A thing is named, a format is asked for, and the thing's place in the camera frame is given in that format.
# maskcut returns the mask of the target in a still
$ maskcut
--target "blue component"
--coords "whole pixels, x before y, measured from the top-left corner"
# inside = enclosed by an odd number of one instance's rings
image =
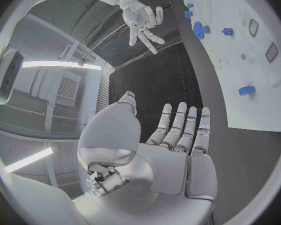
[[[239,95],[245,96],[247,94],[251,94],[255,92],[254,86],[244,86],[238,90]]]
[[[185,11],[184,15],[185,15],[186,18],[190,18],[190,17],[193,16],[193,12],[192,11]]]
[[[204,32],[202,29],[202,24],[199,21],[196,21],[193,26],[193,33],[198,39],[204,39]]]
[[[211,29],[209,26],[204,26],[203,27],[203,32],[206,33],[206,34],[210,34],[211,33]]]
[[[233,31],[232,28],[224,28],[222,33],[225,34],[226,36],[233,36],[234,35],[234,31]]]

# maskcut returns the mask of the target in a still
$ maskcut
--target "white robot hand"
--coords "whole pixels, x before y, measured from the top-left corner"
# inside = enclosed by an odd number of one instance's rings
[[[185,102],[179,104],[176,117],[171,130],[168,132],[172,106],[166,104],[163,108],[162,115],[157,130],[148,139],[146,144],[166,147],[175,152],[189,153],[193,144],[195,135],[197,109],[192,106],[186,118],[187,105]],[[210,110],[208,107],[202,109],[199,129],[192,153],[207,154],[210,135]]]
[[[156,48],[151,41],[164,44],[165,41],[154,35],[148,29],[154,28],[161,24],[164,19],[163,8],[156,7],[156,16],[150,6],[146,6],[138,0],[134,0],[123,6],[123,19],[130,27],[129,45],[133,46],[137,42],[137,37],[147,46],[153,54],[157,54]]]

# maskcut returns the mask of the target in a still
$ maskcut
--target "air vent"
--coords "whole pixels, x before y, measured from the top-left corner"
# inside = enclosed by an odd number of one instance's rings
[[[57,95],[66,99],[75,100],[78,90],[78,82],[63,77]]]

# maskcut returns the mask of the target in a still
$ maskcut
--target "robotic arm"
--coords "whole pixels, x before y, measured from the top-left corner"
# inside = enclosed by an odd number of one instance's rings
[[[129,45],[133,46],[137,42],[137,37],[146,45],[153,53],[157,54],[156,48],[151,41],[164,44],[165,41],[151,33],[148,29],[154,28],[163,22],[163,8],[156,8],[156,16],[150,6],[146,6],[139,0],[100,0],[110,5],[119,5],[123,10],[123,19],[130,27]]]

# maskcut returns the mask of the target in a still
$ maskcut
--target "fluorescent light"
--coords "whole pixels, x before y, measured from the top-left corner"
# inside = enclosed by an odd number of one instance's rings
[[[84,64],[80,66],[77,62],[71,61],[24,61],[23,68],[31,67],[68,67],[68,68],[80,68],[80,69],[94,69],[101,70],[100,66]]]
[[[45,149],[43,151],[40,151],[40,152],[38,152],[38,153],[36,153],[36,154],[34,154],[32,156],[24,158],[21,161],[17,161],[14,164],[6,166],[5,170],[6,170],[6,172],[11,173],[11,172],[13,172],[15,170],[18,170],[18,169],[20,169],[22,167],[25,167],[25,166],[27,166],[29,164],[32,164],[32,163],[36,162],[37,160],[40,160],[40,159],[42,159],[42,158],[44,158],[44,157],[46,157],[46,156],[48,156],[48,155],[50,155],[52,153],[53,153],[53,151],[52,151],[51,147],[49,147],[49,148],[47,148],[47,149]]]

